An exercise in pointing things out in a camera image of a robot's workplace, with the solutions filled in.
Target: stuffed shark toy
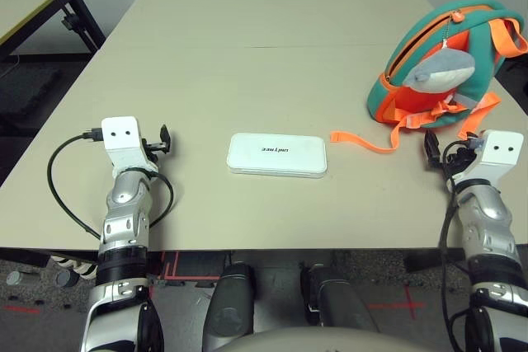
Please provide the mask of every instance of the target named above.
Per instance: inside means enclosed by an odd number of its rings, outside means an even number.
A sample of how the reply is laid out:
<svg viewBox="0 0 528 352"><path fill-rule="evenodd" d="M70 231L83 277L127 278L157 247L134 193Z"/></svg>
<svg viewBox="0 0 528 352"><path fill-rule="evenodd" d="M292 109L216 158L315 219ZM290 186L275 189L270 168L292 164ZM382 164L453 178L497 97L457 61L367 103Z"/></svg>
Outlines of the stuffed shark toy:
<svg viewBox="0 0 528 352"><path fill-rule="evenodd" d="M475 71L475 59L459 49L443 48L412 68L403 85L416 92L439 94L459 86Z"/></svg>

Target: desk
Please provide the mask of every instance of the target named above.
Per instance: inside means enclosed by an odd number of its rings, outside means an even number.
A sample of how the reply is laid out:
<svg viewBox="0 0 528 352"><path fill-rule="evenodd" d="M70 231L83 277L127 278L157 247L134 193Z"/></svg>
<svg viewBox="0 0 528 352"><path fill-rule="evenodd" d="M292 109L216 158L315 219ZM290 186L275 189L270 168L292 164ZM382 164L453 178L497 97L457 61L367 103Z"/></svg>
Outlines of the desk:
<svg viewBox="0 0 528 352"><path fill-rule="evenodd" d="M62 0L62 2L70 5L86 27L94 44L101 47L105 36L84 1ZM0 10L2 10L2 18L0 18L0 60L2 60L60 10L60 5L54 0L0 0Z"/></svg>
<svg viewBox="0 0 528 352"><path fill-rule="evenodd" d="M54 202L46 163L104 117L135 115L149 141L163 123L174 140L160 169L179 199L151 232L154 250L436 246L448 197L439 173L426 171L423 134L403 133L389 155L328 142L344 129L388 144L391 128L369 117L366 96L430 10L426 0L136 0L0 189L0 245L97 249ZM526 134L522 110L496 81L491 89L502 104L483 128ZM457 128L441 129L441 143ZM236 132L320 136L328 173L234 175L225 161ZM528 240L527 158L525 143L501 183L519 243ZM102 143L64 150L54 180L74 213L100 229L112 187ZM154 186L157 213L167 196Z"/></svg>

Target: metal pole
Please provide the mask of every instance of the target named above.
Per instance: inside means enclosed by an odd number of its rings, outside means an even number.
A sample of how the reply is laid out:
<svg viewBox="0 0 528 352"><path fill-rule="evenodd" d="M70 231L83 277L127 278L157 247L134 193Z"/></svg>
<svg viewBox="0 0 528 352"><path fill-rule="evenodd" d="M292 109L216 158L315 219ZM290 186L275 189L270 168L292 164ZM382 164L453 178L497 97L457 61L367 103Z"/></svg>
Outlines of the metal pole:
<svg viewBox="0 0 528 352"><path fill-rule="evenodd" d="M62 0L55 1L60 5L60 8L63 10L64 14L66 14L66 17L63 20L63 24L65 24L67 28L72 29L75 33L77 33L81 37L81 40L84 42L84 44L88 47L90 52L95 54L97 52L97 46L93 43L92 39L86 34L82 22L78 20L78 17L75 14L71 13L68 10Z"/></svg>

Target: black table leg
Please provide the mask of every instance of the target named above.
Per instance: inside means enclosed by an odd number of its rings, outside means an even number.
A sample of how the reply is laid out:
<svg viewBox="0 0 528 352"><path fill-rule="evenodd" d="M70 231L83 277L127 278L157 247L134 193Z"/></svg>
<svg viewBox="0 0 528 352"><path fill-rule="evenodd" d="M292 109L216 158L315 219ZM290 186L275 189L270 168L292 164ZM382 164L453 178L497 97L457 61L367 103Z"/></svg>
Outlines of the black table leg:
<svg viewBox="0 0 528 352"><path fill-rule="evenodd" d="M447 251L448 261L464 261L464 250L451 247ZM410 251L403 259L405 270L408 273L427 270L441 265L440 249L423 249Z"/></svg>
<svg viewBox="0 0 528 352"><path fill-rule="evenodd" d="M73 12L75 12L75 14L77 14L81 20L82 26L86 28L88 34L93 40L93 43L97 46L97 48L100 49L105 42L106 37L90 13L90 10L88 10L86 3L83 0L70 0L69 5L72 7Z"/></svg>
<svg viewBox="0 0 528 352"><path fill-rule="evenodd" d="M0 260L14 261L16 263L44 268L48 264L49 259L50 255L41 251L0 247Z"/></svg>

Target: table leg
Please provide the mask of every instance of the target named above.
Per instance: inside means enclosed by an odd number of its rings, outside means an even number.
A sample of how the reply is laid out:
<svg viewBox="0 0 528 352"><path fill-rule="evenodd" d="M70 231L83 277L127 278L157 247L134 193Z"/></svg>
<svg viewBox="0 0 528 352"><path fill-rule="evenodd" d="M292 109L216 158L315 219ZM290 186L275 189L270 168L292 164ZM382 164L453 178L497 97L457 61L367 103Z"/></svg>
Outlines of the table leg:
<svg viewBox="0 0 528 352"><path fill-rule="evenodd" d="M464 261L464 250L462 248L451 247L447 255L449 261ZM441 265L440 249L410 251L405 255L403 264L408 273L439 267Z"/></svg>
<svg viewBox="0 0 528 352"><path fill-rule="evenodd" d="M58 10L60 6L57 2L52 2L43 10L33 16L28 22L13 33L6 41L0 45L0 61L12 53L24 40L30 37L37 29L39 29L46 21L48 21Z"/></svg>
<svg viewBox="0 0 528 352"><path fill-rule="evenodd" d="M0 247L0 260L8 260L45 268L49 259L50 255L42 251Z"/></svg>
<svg viewBox="0 0 528 352"><path fill-rule="evenodd" d="M88 10L86 3L83 0L70 0L69 5L81 20L82 26L86 29L94 44L100 49L106 37L90 13L90 10Z"/></svg>

